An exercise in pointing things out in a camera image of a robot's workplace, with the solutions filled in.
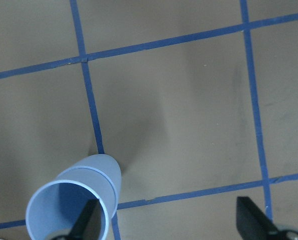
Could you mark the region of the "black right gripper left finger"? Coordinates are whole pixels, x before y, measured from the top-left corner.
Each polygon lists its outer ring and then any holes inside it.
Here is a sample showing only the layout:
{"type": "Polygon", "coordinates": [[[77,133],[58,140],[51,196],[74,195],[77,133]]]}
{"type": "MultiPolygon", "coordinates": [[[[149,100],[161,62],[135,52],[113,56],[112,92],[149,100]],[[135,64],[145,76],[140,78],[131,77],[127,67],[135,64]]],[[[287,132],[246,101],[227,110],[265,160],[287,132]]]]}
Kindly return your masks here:
{"type": "Polygon", "coordinates": [[[91,199],[86,202],[78,219],[68,234],[55,234],[48,240],[98,240],[100,237],[100,202],[91,199]]]}

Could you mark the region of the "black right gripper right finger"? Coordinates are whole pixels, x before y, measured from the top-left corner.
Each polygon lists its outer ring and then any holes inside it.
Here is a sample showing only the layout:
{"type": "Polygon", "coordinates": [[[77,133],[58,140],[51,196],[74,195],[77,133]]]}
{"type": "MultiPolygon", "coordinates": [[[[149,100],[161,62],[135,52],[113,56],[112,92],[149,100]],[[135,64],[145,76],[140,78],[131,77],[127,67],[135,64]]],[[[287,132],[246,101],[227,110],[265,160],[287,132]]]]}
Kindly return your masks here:
{"type": "Polygon", "coordinates": [[[298,230],[276,226],[247,196],[236,198],[236,228],[243,240],[298,240],[298,230]]]}

